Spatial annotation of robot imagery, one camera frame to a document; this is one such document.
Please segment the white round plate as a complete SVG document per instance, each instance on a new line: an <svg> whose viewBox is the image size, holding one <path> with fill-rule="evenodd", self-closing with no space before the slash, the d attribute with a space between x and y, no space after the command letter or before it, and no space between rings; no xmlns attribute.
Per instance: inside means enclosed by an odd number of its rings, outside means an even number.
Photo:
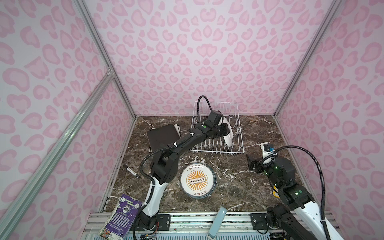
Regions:
<svg viewBox="0 0 384 240"><path fill-rule="evenodd" d="M207 165L194 163L182 171L180 183L185 193L208 192L212 194L217 185L217 178Z"/></svg>
<svg viewBox="0 0 384 240"><path fill-rule="evenodd" d="M226 117L222 119L222 125L225 124L228 127L228 134L224 136L224 141L228 147L233 145L233 131L232 127Z"/></svg>
<svg viewBox="0 0 384 240"><path fill-rule="evenodd" d="M194 193L186 193L187 196L193 199L205 199L211 196L211 193L208 192L194 192Z"/></svg>

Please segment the black square plate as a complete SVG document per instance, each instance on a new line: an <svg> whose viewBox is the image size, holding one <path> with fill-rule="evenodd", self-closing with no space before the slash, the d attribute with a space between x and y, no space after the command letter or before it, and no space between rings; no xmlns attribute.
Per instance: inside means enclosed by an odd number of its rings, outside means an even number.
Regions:
<svg viewBox="0 0 384 240"><path fill-rule="evenodd" d="M172 144L180 139L174 125L172 124L147 131L147 137L150 144L150 153L153 150L166 147L168 144Z"/></svg>

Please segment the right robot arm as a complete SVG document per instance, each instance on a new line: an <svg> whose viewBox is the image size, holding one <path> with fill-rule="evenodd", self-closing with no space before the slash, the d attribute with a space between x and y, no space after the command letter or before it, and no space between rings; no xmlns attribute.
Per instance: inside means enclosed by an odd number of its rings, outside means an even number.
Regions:
<svg viewBox="0 0 384 240"><path fill-rule="evenodd" d="M281 229L294 240L342 240L341 234L325 217L314 197L296 182L296 169L290 160L269 155L267 164L261 158L246 155L248 168L267 176L282 201L267 208L266 227Z"/></svg>

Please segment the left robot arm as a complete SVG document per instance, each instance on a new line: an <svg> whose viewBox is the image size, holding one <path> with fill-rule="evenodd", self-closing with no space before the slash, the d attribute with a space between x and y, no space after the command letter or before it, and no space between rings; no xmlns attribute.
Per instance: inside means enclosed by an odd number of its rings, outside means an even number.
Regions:
<svg viewBox="0 0 384 240"><path fill-rule="evenodd" d="M139 169L142 176L151 181L137 215L137 221L144 229L150 230L155 226L161 199L168 183L176 177L181 156L207 139L224 137L230 132L230 125L225 122L224 115L219 111L211 111L205 120L189 129L187 135L144 157Z"/></svg>

